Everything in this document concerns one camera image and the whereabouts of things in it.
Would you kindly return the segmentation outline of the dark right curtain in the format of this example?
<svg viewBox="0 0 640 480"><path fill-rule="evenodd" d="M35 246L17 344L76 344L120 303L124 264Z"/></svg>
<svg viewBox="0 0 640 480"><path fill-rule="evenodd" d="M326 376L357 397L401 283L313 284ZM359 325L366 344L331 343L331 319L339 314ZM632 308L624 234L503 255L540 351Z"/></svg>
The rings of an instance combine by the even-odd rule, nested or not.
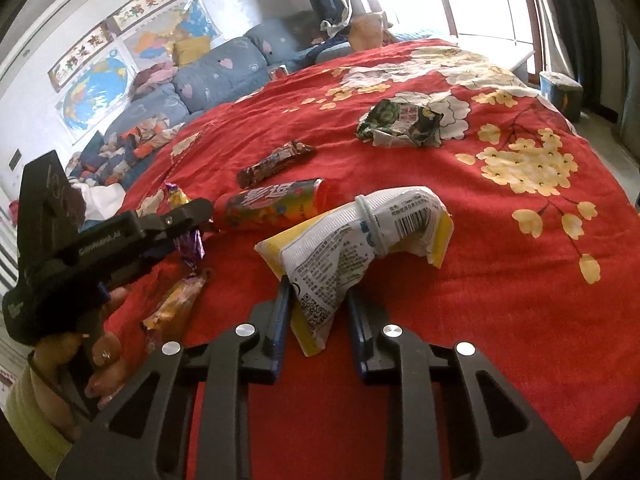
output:
<svg viewBox="0 0 640 480"><path fill-rule="evenodd" d="M567 65L584 88L582 105L639 130L639 0L548 0Z"/></svg>

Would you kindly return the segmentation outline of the crumpled green snack packet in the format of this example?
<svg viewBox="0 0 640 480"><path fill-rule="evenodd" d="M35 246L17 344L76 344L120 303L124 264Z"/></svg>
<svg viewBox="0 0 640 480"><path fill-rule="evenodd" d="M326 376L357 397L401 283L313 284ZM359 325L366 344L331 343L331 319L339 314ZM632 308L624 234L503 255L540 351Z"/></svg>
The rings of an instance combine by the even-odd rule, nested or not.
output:
<svg viewBox="0 0 640 480"><path fill-rule="evenodd" d="M426 106L384 99L360 119L356 137L378 148L439 148L442 118Z"/></svg>

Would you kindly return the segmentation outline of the red drink can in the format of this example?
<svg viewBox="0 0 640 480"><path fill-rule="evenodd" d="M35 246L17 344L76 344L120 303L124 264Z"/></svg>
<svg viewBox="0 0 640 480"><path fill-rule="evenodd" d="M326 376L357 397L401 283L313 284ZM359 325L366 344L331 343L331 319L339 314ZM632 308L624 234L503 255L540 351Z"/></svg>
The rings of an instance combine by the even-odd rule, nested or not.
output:
<svg viewBox="0 0 640 480"><path fill-rule="evenodd" d="M284 64L271 66L269 69L269 78L271 80L279 80L288 76L288 68Z"/></svg>

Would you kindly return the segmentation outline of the orange snack wrapper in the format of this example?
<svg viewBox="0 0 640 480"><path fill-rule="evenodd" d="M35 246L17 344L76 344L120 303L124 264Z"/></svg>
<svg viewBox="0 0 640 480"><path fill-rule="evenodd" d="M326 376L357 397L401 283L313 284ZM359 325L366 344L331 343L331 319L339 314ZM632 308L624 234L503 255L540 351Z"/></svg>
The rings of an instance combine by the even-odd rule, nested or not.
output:
<svg viewBox="0 0 640 480"><path fill-rule="evenodd" d="M147 356L166 342L181 340L195 301L207 282L207 271L178 281L160 300L156 309L141 322L145 339L144 352Z"/></svg>

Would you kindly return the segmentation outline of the world map poster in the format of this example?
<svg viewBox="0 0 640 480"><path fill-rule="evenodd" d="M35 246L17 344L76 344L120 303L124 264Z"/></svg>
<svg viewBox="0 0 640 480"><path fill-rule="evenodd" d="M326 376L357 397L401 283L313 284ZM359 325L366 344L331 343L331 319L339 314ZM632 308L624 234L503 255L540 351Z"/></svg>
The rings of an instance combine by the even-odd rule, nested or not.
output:
<svg viewBox="0 0 640 480"><path fill-rule="evenodd" d="M134 72L119 49L108 50L76 76L55 105L73 136L80 136L128 99Z"/></svg>

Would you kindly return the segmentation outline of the china map poster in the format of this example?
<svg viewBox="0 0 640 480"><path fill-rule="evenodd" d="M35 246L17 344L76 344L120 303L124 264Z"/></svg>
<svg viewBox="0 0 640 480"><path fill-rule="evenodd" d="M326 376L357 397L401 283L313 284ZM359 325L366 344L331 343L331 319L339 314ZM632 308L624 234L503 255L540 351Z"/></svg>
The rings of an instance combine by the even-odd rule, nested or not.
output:
<svg viewBox="0 0 640 480"><path fill-rule="evenodd" d="M171 61L175 42L204 36L213 41L220 31L202 0L188 0L158 12L122 42L138 70L145 70Z"/></svg>

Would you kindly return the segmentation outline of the yellow cushion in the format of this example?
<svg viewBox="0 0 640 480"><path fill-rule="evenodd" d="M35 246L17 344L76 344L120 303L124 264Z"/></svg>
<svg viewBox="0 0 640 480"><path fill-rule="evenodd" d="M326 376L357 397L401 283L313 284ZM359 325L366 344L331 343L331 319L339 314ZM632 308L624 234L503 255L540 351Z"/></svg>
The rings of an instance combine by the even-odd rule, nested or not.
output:
<svg viewBox="0 0 640 480"><path fill-rule="evenodd" d="M183 67L199 60L209 51L209 36L193 37L176 41L174 43L174 50L172 50L172 58L177 66Z"/></svg>

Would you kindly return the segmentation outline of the red floral table cloth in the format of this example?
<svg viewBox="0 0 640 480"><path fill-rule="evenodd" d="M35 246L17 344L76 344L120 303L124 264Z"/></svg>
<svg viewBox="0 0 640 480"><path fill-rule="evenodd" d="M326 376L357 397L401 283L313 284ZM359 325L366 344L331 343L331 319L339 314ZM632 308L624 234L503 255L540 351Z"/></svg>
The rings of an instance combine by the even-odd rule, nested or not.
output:
<svg viewBox="0 0 640 480"><path fill-rule="evenodd" d="M289 140L316 154L250 201L318 179L326 209L388 188L426 186L314 254L279 252L286 220L232 224L238 172ZM433 344L471 341L547 423L583 474L639 403L639 216L574 127L536 91L439 40L395 44L307 68L184 127L126 194L164 210L164 186L216 205L212 274L183 335L201 344L271 298L282 272L303 285L281 378L250 388L258 479L379 479L385 387L352 365L342 290L358 282L396 324Z"/></svg>

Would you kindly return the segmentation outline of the left calligraphy frame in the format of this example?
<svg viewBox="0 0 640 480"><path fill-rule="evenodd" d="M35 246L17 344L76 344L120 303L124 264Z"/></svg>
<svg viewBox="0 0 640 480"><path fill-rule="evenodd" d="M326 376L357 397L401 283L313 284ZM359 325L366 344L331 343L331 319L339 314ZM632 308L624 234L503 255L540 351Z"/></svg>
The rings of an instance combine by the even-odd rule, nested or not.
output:
<svg viewBox="0 0 640 480"><path fill-rule="evenodd" d="M53 89L59 92L97 53L112 42L106 21L99 22L70 47L48 71Z"/></svg>

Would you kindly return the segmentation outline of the right calligraphy frame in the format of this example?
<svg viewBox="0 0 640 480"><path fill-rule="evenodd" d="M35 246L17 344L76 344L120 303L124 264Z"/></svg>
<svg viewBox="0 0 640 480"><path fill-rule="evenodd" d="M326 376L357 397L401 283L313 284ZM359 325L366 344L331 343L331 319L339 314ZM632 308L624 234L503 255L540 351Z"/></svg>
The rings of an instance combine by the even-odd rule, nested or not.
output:
<svg viewBox="0 0 640 480"><path fill-rule="evenodd" d="M178 0L129 0L106 19L107 29L120 35Z"/></svg>

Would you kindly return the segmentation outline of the calligraphy frame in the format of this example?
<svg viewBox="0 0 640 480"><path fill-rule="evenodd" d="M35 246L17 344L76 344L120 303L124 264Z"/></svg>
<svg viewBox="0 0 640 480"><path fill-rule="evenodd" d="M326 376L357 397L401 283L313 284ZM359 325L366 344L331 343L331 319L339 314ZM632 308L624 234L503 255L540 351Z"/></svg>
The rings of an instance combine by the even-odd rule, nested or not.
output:
<svg viewBox="0 0 640 480"><path fill-rule="evenodd" d="M59 92L97 53L112 42L106 21L99 22L70 47L48 71L53 89Z"/></svg>
<svg viewBox="0 0 640 480"><path fill-rule="evenodd" d="M107 29L120 35L178 0L129 0L106 19Z"/></svg>

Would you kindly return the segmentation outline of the blue sectional sofa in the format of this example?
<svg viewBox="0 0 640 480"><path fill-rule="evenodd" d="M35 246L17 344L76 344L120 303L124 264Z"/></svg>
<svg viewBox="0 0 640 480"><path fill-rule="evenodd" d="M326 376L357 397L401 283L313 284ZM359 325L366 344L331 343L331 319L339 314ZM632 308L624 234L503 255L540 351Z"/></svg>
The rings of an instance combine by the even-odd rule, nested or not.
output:
<svg viewBox="0 0 640 480"><path fill-rule="evenodd" d="M158 114L167 116L173 125L187 125L218 105L262 88L271 80L271 66L284 64L292 74L351 53L348 31L326 37L314 12L270 18L178 68L171 82L131 101L101 134L124 132Z"/></svg>

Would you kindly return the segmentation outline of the small blue storage stool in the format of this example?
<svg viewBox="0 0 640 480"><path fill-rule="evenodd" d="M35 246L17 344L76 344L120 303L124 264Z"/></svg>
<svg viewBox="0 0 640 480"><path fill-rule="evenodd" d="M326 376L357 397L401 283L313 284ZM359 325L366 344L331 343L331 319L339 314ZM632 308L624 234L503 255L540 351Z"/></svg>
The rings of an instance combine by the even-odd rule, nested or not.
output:
<svg viewBox="0 0 640 480"><path fill-rule="evenodd" d="M584 88L572 77L543 70L539 73L540 92L570 122L579 122Z"/></svg>

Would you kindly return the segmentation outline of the colourful patchwork blanket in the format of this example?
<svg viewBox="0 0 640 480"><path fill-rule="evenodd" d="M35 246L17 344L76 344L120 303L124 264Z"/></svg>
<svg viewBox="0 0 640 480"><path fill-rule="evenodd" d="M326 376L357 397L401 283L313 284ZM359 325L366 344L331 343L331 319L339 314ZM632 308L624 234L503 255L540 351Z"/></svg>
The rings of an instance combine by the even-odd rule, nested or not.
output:
<svg viewBox="0 0 640 480"><path fill-rule="evenodd" d="M128 188L183 126L183 122L173 125L167 116L158 114L121 133L102 136L98 132L81 152L73 154L65 173L89 186L119 183Z"/></svg>

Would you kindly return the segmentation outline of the yellow white snack bag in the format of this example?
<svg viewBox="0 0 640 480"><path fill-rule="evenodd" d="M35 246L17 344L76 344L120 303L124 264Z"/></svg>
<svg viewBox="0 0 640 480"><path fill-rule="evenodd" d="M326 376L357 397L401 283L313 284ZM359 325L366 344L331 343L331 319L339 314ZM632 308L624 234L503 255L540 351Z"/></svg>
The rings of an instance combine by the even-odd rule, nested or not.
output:
<svg viewBox="0 0 640 480"><path fill-rule="evenodd" d="M386 188L299 223L255 246L277 278L288 278L297 304L291 326L300 350L326 348L335 312L370 264L393 252L440 268L454 232L442 200L426 186Z"/></svg>

